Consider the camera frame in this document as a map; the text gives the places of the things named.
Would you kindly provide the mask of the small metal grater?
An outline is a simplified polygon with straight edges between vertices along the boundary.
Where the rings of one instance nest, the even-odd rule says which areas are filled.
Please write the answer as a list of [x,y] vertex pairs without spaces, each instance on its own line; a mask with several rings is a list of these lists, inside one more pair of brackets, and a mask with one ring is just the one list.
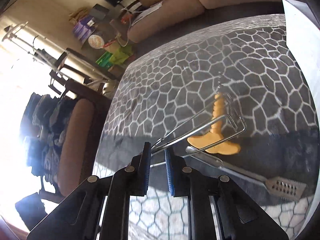
[[288,200],[299,201],[307,188],[305,183],[286,179],[283,177],[265,178],[259,174],[249,172],[243,168],[236,167],[220,158],[210,155],[206,152],[197,152],[197,149],[192,146],[187,146],[186,157],[193,157],[211,167],[220,169],[230,175],[243,179],[247,182],[264,187],[269,194],[281,197]]

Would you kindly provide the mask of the white coat stand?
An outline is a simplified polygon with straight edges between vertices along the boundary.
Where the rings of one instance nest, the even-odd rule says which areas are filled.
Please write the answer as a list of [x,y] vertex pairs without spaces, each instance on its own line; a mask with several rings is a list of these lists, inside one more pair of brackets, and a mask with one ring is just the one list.
[[44,49],[36,48],[34,42],[30,43],[19,36],[20,33],[29,29],[27,22],[9,25],[4,28],[2,41],[12,42],[33,60],[50,67],[52,79],[61,85],[73,80],[84,86],[92,87],[96,84],[104,85],[109,81],[120,80],[108,70],[71,48],[62,49],[58,58],[54,58]]

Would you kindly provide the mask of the wire metal tongs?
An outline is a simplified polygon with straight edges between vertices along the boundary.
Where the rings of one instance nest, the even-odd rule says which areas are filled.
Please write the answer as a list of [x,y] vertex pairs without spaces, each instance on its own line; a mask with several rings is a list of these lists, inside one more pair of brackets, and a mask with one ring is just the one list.
[[164,137],[161,139],[158,139],[156,143],[152,146],[151,148],[151,155],[155,156],[165,150],[166,148],[169,148],[170,146],[174,146],[175,144],[179,143],[182,140],[186,140],[191,137],[191,136],[196,136],[196,135],[204,135],[210,131],[210,127],[212,124],[222,121],[222,128],[221,132],[224,137],[224,139],[219,140],[218,142],[214,142],[206,147],[203,148],[196,148],[197,152],[206,152],[205,150],[211,147],[214,147],[222,142],[225,142],[227,140],[232,142],[232,139],[236,138],[237,136],[241,135],[244,133],[247,129],[247,125],[245,123],[244,118],[237,112],[236,108],[234,107],[233,104],[233,99],[228,93],[222,93],[222,96],[225,98],[225,110],[226,113],[223,114],[222,116],[213,119],[213,115],[210,117],[208,121],[204,121],[202,124],[197,126],[196,128],[192,129],[189,132],[185,132],[183,135],[180,137],[177,137],[175,139],[172,139],[171,141],[166,140],[169,139],[169,137],[176,132],[176,130],[182,128],[184,125],[186,125],[188,122],[191,120],[194,120],[196,117],[200,116],[205,110],[201,110],[192,117],[189,117],[187,120],[185,120],[183,123],[178,125],[176,128],[174,128],[172,131],[167,133]]

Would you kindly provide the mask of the yellow handled corkscrew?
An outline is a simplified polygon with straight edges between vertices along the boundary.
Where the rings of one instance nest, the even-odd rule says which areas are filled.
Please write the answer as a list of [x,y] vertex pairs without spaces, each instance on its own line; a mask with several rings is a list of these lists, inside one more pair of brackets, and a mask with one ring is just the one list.
[[[221,79],[223,74],[219,72],[219,80],[218,86],[216,90],[216,94],[214,96],[215,102],[213,104],[213,119],[218,118],[226,113],[225,110],[225,98],[222,96],[220,92],[220,87],[222,85]],[[206,147],[214,142],[218,142],[219,140],[224,139],[221,128],[222,128],[222,121],[218,121],[211,125],[210,131],[204,135],[196,135],[191,136],[187,139],[187,142],[195,147],[195,148],[203,148]],[[214,147],[208,148],[205,151],[210,154],[221,154],[221,155],[234,155],[239,153],[241,147],[239,144],[231,142],[229,140],[222,142]]]

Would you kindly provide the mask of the white cardboard box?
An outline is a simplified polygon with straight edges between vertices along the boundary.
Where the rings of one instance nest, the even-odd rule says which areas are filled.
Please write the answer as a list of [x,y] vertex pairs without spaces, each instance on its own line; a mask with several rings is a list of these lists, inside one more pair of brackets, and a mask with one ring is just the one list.
[[297,0],[282,0],[286,44],[303,72],[319,115],[319,23],[309,6]]

